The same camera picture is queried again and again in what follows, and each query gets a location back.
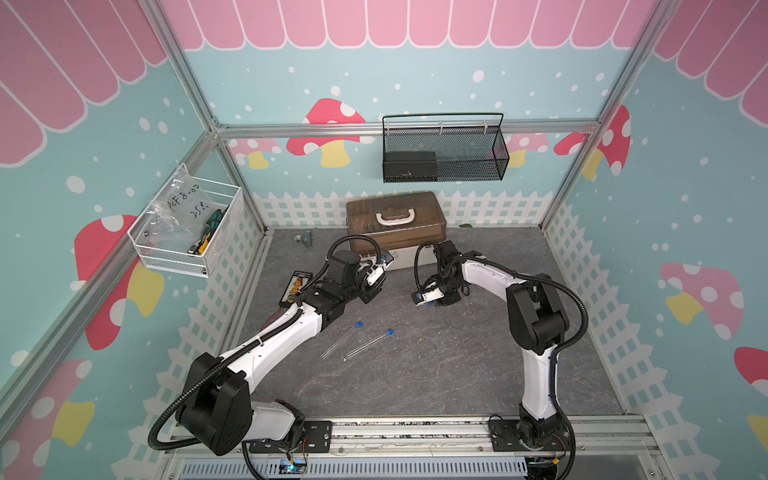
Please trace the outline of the clear test tube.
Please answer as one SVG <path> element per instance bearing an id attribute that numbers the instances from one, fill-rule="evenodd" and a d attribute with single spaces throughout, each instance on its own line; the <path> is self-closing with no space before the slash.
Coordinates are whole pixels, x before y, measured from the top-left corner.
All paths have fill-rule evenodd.
<path id="1" fill-rule="evenodd" d="M 322 354 L 321 359 L 327 359 L 334 351 L 336 351 L 345 341 L 347 341 L 357 330 L 361 328 L 355 328 L 355 324 L 349 327 L 334 343 L 332 343 Z"/>

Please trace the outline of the clear test tube diagonal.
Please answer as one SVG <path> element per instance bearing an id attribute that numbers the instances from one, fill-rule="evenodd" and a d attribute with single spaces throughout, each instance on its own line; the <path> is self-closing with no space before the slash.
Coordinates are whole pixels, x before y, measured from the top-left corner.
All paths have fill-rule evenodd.
<path id="1" fill-rule="evenodd" d="M 359 355 L 360 353 L 368 350 L 369 348 L 377 345 L 378 343 L 382 342 L 383 340 L 385 340 L 385 339 L 387 339 L 387 338 L 389 338 L 389 337 L 394 335 L 394 334 L 391 335 L 391 336 L 386 335 L 387 331 L 385 333 L 383 333 L 383 334 L 381 334 L 381 335 L 371 339 L 370 341 L 360 345 L 359 347 L 356 347 L 356 348 L 352 349 L 351 351 L 347 352 L 344 355 L 344 360 L 347 361 L 347 360 L 349 360 L 349 359 Z"/>

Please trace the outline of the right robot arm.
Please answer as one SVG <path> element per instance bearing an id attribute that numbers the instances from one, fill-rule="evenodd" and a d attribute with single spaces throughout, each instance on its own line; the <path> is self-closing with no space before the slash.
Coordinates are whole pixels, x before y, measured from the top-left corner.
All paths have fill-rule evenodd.
<path id="1" fill-rule="evenodd" d="M 577 343 L 588 326 L 586 307 L 568 287 L 546 274 L 522 273 L 451 241 L 429 245 L 437 272 L 416 282 L 415 304 L 449 306 L 472 285 L 505 301 L 509 330 L 523 355 L 524 390 L 515 436 L 522 447 L 542 450 L 570 426 L 557 396 L 559 354 Z"/>

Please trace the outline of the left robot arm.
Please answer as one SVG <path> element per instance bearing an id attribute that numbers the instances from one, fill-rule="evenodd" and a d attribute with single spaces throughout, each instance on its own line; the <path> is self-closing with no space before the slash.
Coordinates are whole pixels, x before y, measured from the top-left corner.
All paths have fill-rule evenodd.
<path id="1" fill-rule="evenodd" d="M 288 454 L 296 451 L 304 437 L 304 415 L 286 401 L 257 402 L 252 394 L 291 352 L 339 318 L 348 303 L 369 303 L 381 291 L 392 260 L 388 251 L 373 263 L 353 251 L 329 255 L 278 319 L 218 357 L 203 353 L 193 361 L 182 393 L 150 428 L 148 446 L 169 451 L 203 444 L 222 456 L 243 443 L 266 440 Z"/>

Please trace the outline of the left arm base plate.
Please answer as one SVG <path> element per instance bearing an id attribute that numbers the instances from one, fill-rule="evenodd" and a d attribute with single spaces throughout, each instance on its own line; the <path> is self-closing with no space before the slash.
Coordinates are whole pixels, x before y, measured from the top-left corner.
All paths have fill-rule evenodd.
<path id="1" fill-rule="evenodd" d="M 254 454 L 291 455 L 328 453 L 332 437 L 331 421 L 303 421 L 292 426 L 280 440 L 258 439 L 250 441 L 248 450 Z"/>

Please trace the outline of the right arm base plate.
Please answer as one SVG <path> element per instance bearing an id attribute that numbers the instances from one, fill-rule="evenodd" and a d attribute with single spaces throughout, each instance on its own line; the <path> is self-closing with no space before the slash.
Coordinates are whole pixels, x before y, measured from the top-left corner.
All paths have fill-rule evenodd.
<path id="1" fill-rule="evenodd" d="M 567 426 L 556 416 L 545 420 L 492 416 L 487 426 L 495 452 L 567 453 L 574 439 Z"/>

